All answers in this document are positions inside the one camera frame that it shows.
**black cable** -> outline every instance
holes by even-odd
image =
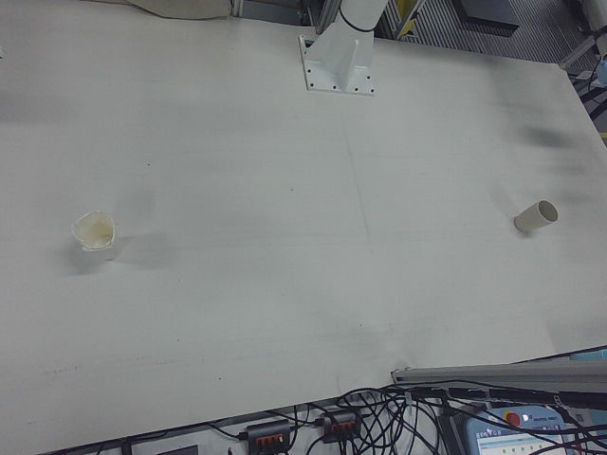
[[[312,444],[310,444],[310,446],[307,448],[305,455],[310,455],[310,452],[312,451],[312,447],[314,447],[316,444],[318,444],[321,439],[322,439],[322,436],[319,436],[317,439],[315,439],[314,442]]]
[[[141,441],[150,441],[153,439],[164,438],[167,434],[169,434],[169,431],[162,431],[160,434],[152,434],[149,436],[141,436],[136,438],[127,438],[127,441],[129,441],[130,443],[139,443]]]
[[[424,403],[424,404],[427,404],[429,406],[435,406],[435,407],[442,408],[441,405],[435,405],[434,403],[429,403],[429,402],[426,402],[426,401],[420,401],[420,402]],[[480,415],[468,412],[468,411],[463,410],[463,409],[459,409],[459,408],[450,408],[450,409],[453,410],[453,411],[455,411],[455,412],[463,413],[463,414],[467,415],[468,417],[471,417],[471,418],[473,418],[475,420],[479,420],[481,422],[484,422],[484,423],[487,423],[487,424],[490,424],[490,425],[494,425],[495,427],[505,428],[505,429],[510,429],[510,430],[515,430],[515,431],[518,431],[518,432],[521,432],[521,433],[524,433],[524,434],[530,434],[531,436],[535,436],[538,439],[544,439],[544,440],[546,439],[546,438],[543,438],[542,436],[539,436],[541,434],[548,434],[548,435],[553,435],[553,436],[564,436],[564,435],[576,434],[577,432],[579,432],[578,429],[576,429],[576,430],[568,430],[568,429],[549,430],[549,429],[519,428],[519,427],[514,427],[511,424],[504,425],[504,424],[501,424],[501,423],[498,423],[498,422],[492,422],[492,421],[490,421],[490,420],[488,420],[488,419],[486,419],[484,417],[481,417]],[[585,427],[583,429],[584,429],[584,431],[589,431],[589,430],[595,431],[594,429],[589,429],[589,428],[593,428],[593,427]],[[592,438],[588,438],[588,442],[593,442],[593,440],[595,441],[595,440],[603,440],[603,439],[607,439],[607,436],[605,436],[605,437],[599,437],[599,436],[594,437],[593,436]]]
[[[288,449],[286,450],[286,454],[288,454],[288,451],[290,449],[292,449],[293,446],[295,446],[295,440],[297,439],[297,431],[300,429],[298,427],[298,425],[297,425],[297,406],[293,407],[293,415],[295,416],[295,430],[293,431],[293,439],[291,439],[291,444],[288,445]]]
[[[307,414],[305,416],[305,419],[303,419],[303,420],[301,420],[301,419],[295,419],[294,417],[291,417],[291,416],[286,415],[286,414],[282,414],[282,413],[277,412],[275,410],[265,410],[264,413],[276,415],[278,417],[282,417],[284,419],[287,419],[287,420],[290,420],[290,421],[293,421],[293,422],[299,422],[300,423],[299,428],[301,428],[301,427],[303,427],[305,425],[316,426],[316,424],[314,422],[308,422],[308,420],[307,420],[310,417],[310,407],[309,406],[307,407]]]
[[[204,424],[204,425],[206,425],[207,427],[211,427],[211,428],[212,428],[212,429],[214,429],[215,431],[218,431],[218,432],[220,432],[221,434],[223,434],[223,435],[225,435],[225,436],[228,436],[229,438],[235,439],[235,440],[237,440],[237,441],[241,441],[240,436],[238,436],[237,434],[231,434],[231,433],[228,433],[228,432],[227,432],[227,431],[225,431],[224,429],[221,429],[220,427],[218,427],[218,426],[216,426],[216,425],[214,425],[214,424],[212,424],[212,423],[208,423],[208,424]]]
[[[579,442],[580,443],[590,443],[592,441],[590,440],[590,438],[586,438],[586,439],[580,439]],[[575,441],[569,441],[569,442],[565,442],[565,443],[554,444],[552,446],[543,447],[543,448],[540,448],[538,450],[535,450],[535,451],[529,453],[529,455],[540,455],[541,453],[549,452],[550,450],[556,450],[557,448],[573,448],[573,446],[575,444],[577,444]],[[578,451],[586,452],[586,450],[583,449],[583,448],[581,448],[581,447],[578,448]],[[607,454],[607,450],[593,450],[593,449],[589,449],[586,453],[592,453],[592,454],[596,454],[596,455],[606,455]]]
[[[580,434],[586,436],[587,438],[592,438],[593,437],[592,434],[590,434],[589,432],[587,432],[587,431],[585,431],[583,429],[583,426],[576,419],[573,418],[573,416],[569,413],[569,411],[567,411],[567,409],[565,409],[563,407],[559,407],[559,406],[550,407],[550,408],[552,408],[553,410],[555,410],[556,412],[558,412],[561,415],[562,420],[565,423],[573,425],[574,427],[578,428]],[[602,443],[600,441],[595,441],[595,444],[597,446],[599,446],[599,447],[607,449],[607,444],[605,444],[605,443]]]
[[[498,421],[502,422],[503,424],[508,425],[508,426],[509,426],[510,428],[512,428],[512,429],[514,429],[514,428],[518,429],[518,427],[514,427],[514,426],[513,426],[512,424],[510,424],[510,423],[509,423],[509,422],[508,422],[506,419],[504,419],[504,418],[500,417],[499,415],[497,415],[497,414],[495,414],[495,413],[493,413],[493,412],[490,412],[490,411],[489,411],[489,410],[487,410],[487,409],[481,409],[481,408],[477,407],[476,405],[474,405],[473,403],[467,403],[467,402],[465,402],[465,401],[458,400],[458,399],[456,399],[456,398],[450,398],[450,400],[451,400],[451,401],[454,401],[455,403],[459,403],[460,405],[464,405],[464,406],[471,406],[471,407],[475,408],[476,410],[480,410],[480,411],[484,412],[485,414],[487,414],[487,415],[489,415],[489,416],[493,417],[494,419],[496,419],[496,420],[498,420]],[[538,439],[542,440],[542,441],[546,441],[547,443],[554,444],[554,441],[553,441],[553,440],[551,440],[551,439],[544,438],[544,437],[539,436],[539,435],[534,435],[534,436],[535,436],[536,438],[538,438]]]
[[[588,85],[586,87],[586,93],[590,92],[590,84],[592,83],[592,79],[594,79],[595,75],[597,74],[597,68],[599,64],[600,60],[597,62],[597,64],[595,65],[595,69],[593,69],[592,73],[590,74],[590,79],[588,79]]]
[[[429,405],[429,406],[434,406],[435,408],[441,408],[442,409],[442,405],[436,405],[434,403],[430,403],[428,401],[420,401],[420,403],[424,403],[425,405]],[[530,434],[532,436],[537,436],[538,434],[548,434],[548,435],[553,435],[553,436],[563,436],[563,435],[573,435],[576,433],[579,433],[579,429],[567,429],[567,428],[563,428],[563,429],[530,429],[530,428],[518,428],[518,427],[513,427],[510,423],[508,423],[507,425],[504,424],[500,424],[498,422],[492,422],[488,419],[485,419],[477,414],[474,414],[472,412],[468,412],[466,410],[463,409],[459,409],[459,408],[451,408],[451,410],[455,411],[455,412],[460,412],[462,414],[467,415],[468,417],[472,417],[476,420],[480,420],[481,422],[485,422],[487,424],[491,424],[491,425],[495,425],[496,427],[500,427],[500,428],[505,428],[505,429],[516,429],[517,431],[520,431],[522,433],[526,433],[526,434]],[[604,429],[607,429],[607,425],[596,425],[596,426],[592,426],[592,427],[583,427],[584,431],[603,431]]]
[[[419,418],[419,405],[415,407],[415,420],[414,420],[414,431],[417,432],[417,419]],[[411,433],[411,442],[409,443],[409,450],[407,450],[407,455],[411,455],[414,450],[415,445],[415,434]]]
[[[421,409],[421,411],[426,414],[431,420],[431,422],[434,424],[434,430],[436,431],[436,442],[434,443],[434,449],[436,450],[436,452],[438,452],[438,449],[440,448],[440,442],[442,439],[444,439],[443,433],[440,429],[440,425],[438,425],[438,416],[436,415],[434,408],[428,407],[428,409],[432,412],[432,415],[430,415],[425,409]]]

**cable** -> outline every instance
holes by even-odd
[[[216,425],[214,425],[214,424],[212,424],[212,423],[207,423],[207,424],[204,424],[204,425],[206,425],[207,427],[211,427],[211,428],[212,428],[212,429],[214,429],[215,431],[218,431],[218,432],[220,432],[221,434],[223,434],[223,435],[225,435],[225,436],[228,436],[229,438],[235,439],[235,440],[237,440],[237,441],[241,441],[241,438],[240,438],[240,436],[239,436],[239,435],[228,433],[228,432],[227,432],[227,431],[225,431],[224,429],[221,429],[220,427],[218,427],[218,426],[216,426]]]
[[[315,439],[314,442],[312,442],[312,444],[310,444],[310,446],[307,448],[305,455],[310,455],[310,452],[312,451],[312,447],[314,447],[316,444],[318,444],[321,439],[322,439],[322,436],[319,436],[317,439]]]
[[[415,420],[414,420],[414,432],[411,433],[411,442],[409,444],[409,450],[407,450],[407,455],[411,455],[414,450],[415,445],[415,432],[417,432],[417,419],[419,417],[419,405],[415,407]]]
[[[590,441],[589,438],[587,438],[587,439],[580,439],[579,442],[580,443],[589,443],[591,441]],[[540,448],[538,450],[535,450],[534,452],[529,453],[529,455],[540,455],[541,453],[549,452],[550,450],[556,450],[557,448],[572,448],[575,444],[577,444],[577,442],[575,442],[575,441],[570,441],[570,442],[561,443],[561,444],[554,444],[554,445],[549,446],[549,447],[543,447],[543,448]],[[586,450],[582,449],[582,448],[578,448],[578,451],[586,452]],[[593,454],[597,454],[597,455],[605,455],[605,454],[607,454],[607,450],[593,450],[593,449],[589,449],[587,451],[587,453],[593,453]]]
[[[429,403],[429,402],[425,402],[425,401],[421,401],[421,403],[430,405],[430,406],[435,406],[435,407],[439,407],[442,408],[442,406],[440,405],[435,405],[433,403]],[[548,430],[548,429],[530,429],[530,428],[518,428],[518,427],[513,427],[512,425],[508,424],[508,425],[504,425],[504,424],[500,424],[498,422],[492,422],[488,419],[485,419],[484,417],[481,417],[480,415],[477,414],[473,414],[471,412],[467,412],[466,410],[463,409],[459,409],[459,408],[451,408],[451,410],[455,411],[455,412],[460,412],[463,413],[473,419],[479,420],[481,422],[485,422],[487,424],[490,425],[494,425],[495,427],[499,427],[499,428],[505,428],[505,429],[510,429],[510,430],[516,430],[519,431],[521,433],[525,433],[525,434],[530,434],[531,436],[535,436],[538,439],[543,439],[546,440],[546,438],[543,438],[542,436],[539,436],[539,434],[549,434],[549,435],[554,435],[554,436],[564,436],[564,435],[571,435],[571,434],[577,434],[579,432],[579,430],[569,430],[569,429],[560,429],[560,430]],[[585,431],[589,431],[593,429],[589,429],[589,428],[593,428],[593,427],[585,427],[584,430]],[[594,442],[596,440],[603,440],[606,439],[606,437],[592,437],[592,438],[588,438],[588,442]],[[548,442],[550,442],[551,444],[555,445],[554,441],[549,440]]]

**red emergency stop button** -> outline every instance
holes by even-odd
[[[517,427],[521,424],[521,417],[519,417],[519,414],[517,414],[516,412],[508,411],[506,414],[504,414],[504,418],[509,424],[514,427]]]

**white table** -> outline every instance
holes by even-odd
[[[1,8],[3,452],[607,344],[607,154],[556,66],[376,42],[377,95],[328,95],[293,27]]]

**white cup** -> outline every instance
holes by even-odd
[[[116,223],[109,213],[95,210],[74,223],[72,233],[84,251],[103,251],[114,246]]]
[[[514,226],[520,232],[530,232],[551,225],[558,219],[557,209],[548,201],[540,201],[514,218]]]

